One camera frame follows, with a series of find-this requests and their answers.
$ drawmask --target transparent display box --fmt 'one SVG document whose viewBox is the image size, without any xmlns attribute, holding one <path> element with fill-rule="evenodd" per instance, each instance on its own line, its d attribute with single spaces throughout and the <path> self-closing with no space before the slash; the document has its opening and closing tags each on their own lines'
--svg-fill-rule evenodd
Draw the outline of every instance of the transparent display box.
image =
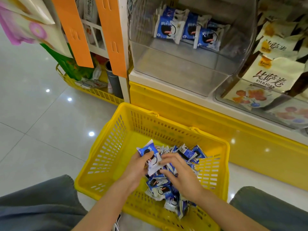
<svg viewBox="0 0 308 231">
<path fill-rule="evenodd" d="M 231 91 L 232 96 L 227 95 L 230 92 L 230 87 L 234 85 L 234 81 L 238 81 L 246 89 L 233 90 Z M 274 89 L 265 88 L 262 85 L 234 76 L 228 78 L 216 90 L 215 98 L 218 101 L 292 129 L 306 128 L 308 127 L 308 89 L 302 93 L 293 94 L 293 96 L 288 95 L 290 93 L 292 92 L 280 93 Z M 270 104 L 264 107 L 256 107 L 264 99 L 269 100 Z"/>
<path fill-rule="evenodd" d="M 134 69 L 194 93 L 208 96 L 223 81 L 237 74 L 256 35 L 256 0 L 183 0 L 177 8 L 210 14 L 230 24 L 220 51 L 181 41 L 154 38 L 159 9 L 166 0 L 137 0 L 130 20 L 129 39 Z"/>
</svg>

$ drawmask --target white tiled floor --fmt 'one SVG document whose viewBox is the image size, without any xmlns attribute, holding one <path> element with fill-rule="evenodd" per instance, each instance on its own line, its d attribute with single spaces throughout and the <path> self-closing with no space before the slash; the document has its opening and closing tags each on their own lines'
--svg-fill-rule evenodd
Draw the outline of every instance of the white tiled floor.
<svg viewBox="0 0 308 231">
<path fill-rule="evenodd" d="M 62 174 L 76 178 L 116 106 L 68 87 L 40 45 L 12 46 L 2 30 L 0 57 L 0 196 Z M 233 164 L 229 170 L 229 200 L 255 186 L 308 211 L 308 192 Z M 95 203 L 79 198 L 88 210 Z M 121 229 L 155 230 L 129 215 Z"/>
</svg>

